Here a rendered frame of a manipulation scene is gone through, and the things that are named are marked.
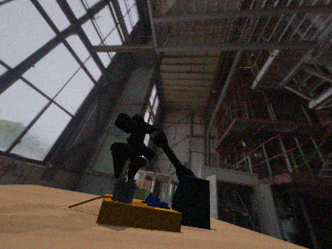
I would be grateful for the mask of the orange flat deck plate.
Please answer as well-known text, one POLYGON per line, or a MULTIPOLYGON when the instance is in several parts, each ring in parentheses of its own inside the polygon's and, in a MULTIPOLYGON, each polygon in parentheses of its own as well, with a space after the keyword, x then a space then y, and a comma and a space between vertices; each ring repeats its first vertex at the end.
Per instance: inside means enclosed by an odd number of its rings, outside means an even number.
POLYGON ((158 194, 152 193, 144 200, 134 199, 132 203, 121 203, 104 198, 100 207, 96 223, 160 230, 167 232, 181 232, 182 213, 160 202, 158 194))

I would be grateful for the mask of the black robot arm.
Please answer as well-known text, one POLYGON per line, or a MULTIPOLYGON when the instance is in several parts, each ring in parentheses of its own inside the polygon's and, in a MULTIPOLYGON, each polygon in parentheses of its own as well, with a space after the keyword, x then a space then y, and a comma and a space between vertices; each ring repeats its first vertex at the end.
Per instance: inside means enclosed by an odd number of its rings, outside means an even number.
MULTIPOLYGON (((132 118, 128 116, 126 113, 120 113, 118 115, 118 118, 115 121, 115 126, 122 129, 125 133, 129 134, 130 136, 138 136, 142 139, 144 139, 145 134, 150 134, 151 140, 160 148, 163 149, 163 151, 168 156, 169 160, 173 164, 173 166, 176 168, 176 175, 178 176, 178 181, 180 182, 181 177, 183 174, 195 177, 193 174, 193 171, 187 168, 187 166, 182 165, 174 152, 171 150, 171 148, 168 146, 168 139, 166 138, 166 134, 158 128, 155 128, 154 125, 148 124, 144 122, 144 117, 141 115, 135 115, 132 118), (154 136, 154 138, 151 137, 151 134, 154 131, 158 131, 157 135, 154 136)), ((143 144, 143 140, 141 140, 136 147, 134 148, 134 151, 139 151, 145 158, 147 158, 149 161, 154 158, 155 153, 152 149, 147 147, 145 144, 143 144)), ((142 157, 141 155, 141 157, 142 157)), ((195 177, 196 178, 196 177, 195 177)))

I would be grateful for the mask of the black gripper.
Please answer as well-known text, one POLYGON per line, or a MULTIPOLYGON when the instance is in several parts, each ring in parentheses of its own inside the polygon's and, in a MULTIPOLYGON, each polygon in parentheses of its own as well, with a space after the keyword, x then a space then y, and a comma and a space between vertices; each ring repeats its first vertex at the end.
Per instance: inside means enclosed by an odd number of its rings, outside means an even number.
POLYGON ((111 145, 110 150, 112 151, 111 154, 113 157, 115 178, 119 178, 122 169, 125 166, 125 162, 128 159, 128 178, 131 178, 131 175, 135 176, 138 170, 146 165, 146 160, 143 157, 138 157, 142 154, 139 151, 134 151, 134 148, 141 140, 143 139, 132 135, 126 139, 128 143, 115 142, 111 145))

